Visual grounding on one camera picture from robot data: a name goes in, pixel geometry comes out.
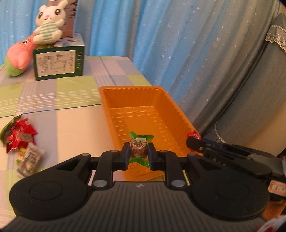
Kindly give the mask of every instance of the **cardboard box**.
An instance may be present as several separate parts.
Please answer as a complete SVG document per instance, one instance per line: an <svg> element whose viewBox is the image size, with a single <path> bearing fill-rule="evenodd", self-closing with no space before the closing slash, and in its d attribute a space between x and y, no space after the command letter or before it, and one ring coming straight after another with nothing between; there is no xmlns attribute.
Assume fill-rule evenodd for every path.
<svg viewBox="0 0 286 232"><path fill-rule="evenodd" d="M61 0L49 0L47 6L57 6ZM63 31L62 38L72 38L74 34L74 22L76 19L76 10L78 0L68 0L69 4L65 7L65 24L60 28Z"/></svg>
<svg viewBox="0 0 286 232"><path fill-rule="evenodd" d="M84 68L84 42L80 33L73 38L60 39L54 44L39 45L33 50L37 81L82 76Z"/></svg>

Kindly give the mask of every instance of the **green striped shirt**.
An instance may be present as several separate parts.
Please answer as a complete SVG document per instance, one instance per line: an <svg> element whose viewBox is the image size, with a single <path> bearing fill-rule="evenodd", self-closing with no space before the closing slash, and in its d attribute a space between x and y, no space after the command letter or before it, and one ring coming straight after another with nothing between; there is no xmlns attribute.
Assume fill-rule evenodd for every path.
<svg viewBox="0 0 286 232"><path fill-rule="evenodd" d="M39 35L43 35L44 40L49 40L52 39L52 34L58 30L58 27L56 26L55 23L46 23L41 26L41 30Z"/></svg>

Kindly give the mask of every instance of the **blue curtain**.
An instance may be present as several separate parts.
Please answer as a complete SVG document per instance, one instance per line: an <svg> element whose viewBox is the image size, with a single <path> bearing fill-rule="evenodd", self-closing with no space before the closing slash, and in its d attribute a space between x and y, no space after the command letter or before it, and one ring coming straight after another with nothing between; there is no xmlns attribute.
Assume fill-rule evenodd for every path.
<svg viewBox="0 0 286 232"><path fill-rule="evenodd" d="M0 0L0 64L47 0ZM130 57L203 132L252 66L279 1L79 0L88 55Z"/></svg>
<svg viewBox="0 0 286 232"><path fill-rule="evenodd" d="M0 65L10 46L29 37L46 0L0 0Z"/></svg>
<svg viewBox="0 0 286 232"><path fill-rule="evenodd" d="M133 62L203 133L253 64L278 9L268 0L145 0Z"/></svg>

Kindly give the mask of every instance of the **green box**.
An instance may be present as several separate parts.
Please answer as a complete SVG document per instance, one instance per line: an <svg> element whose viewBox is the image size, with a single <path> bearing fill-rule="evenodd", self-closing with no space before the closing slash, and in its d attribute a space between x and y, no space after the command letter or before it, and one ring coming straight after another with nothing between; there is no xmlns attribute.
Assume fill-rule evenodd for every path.
<svg viewBox="0 0 286 232"><path fill-rule="evenodd" d="M84 69L84 42L79 33L73 38L60 39L54 44L39 45L33 50L37 81L82 76Z"/></svg>

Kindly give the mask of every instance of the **bunny eye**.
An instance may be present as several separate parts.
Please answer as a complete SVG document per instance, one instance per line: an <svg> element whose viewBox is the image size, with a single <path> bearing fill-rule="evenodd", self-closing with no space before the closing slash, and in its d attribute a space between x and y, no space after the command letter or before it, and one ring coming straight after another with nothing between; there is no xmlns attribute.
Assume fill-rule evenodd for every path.
<svg viewBox="0 0 286 232"><path fill-rule="evenodd" d="M40 12L39 15L38 15L38 19L40 19L43 15L43 12Z"/></svg>
<svg viewBox="0 0 286 232"><path fill-rule="evenodd" d="M56 10L55 10L55 14L56 14L56 15L60 15L60 14L61 14L61 9L56 9Z"/></svg>

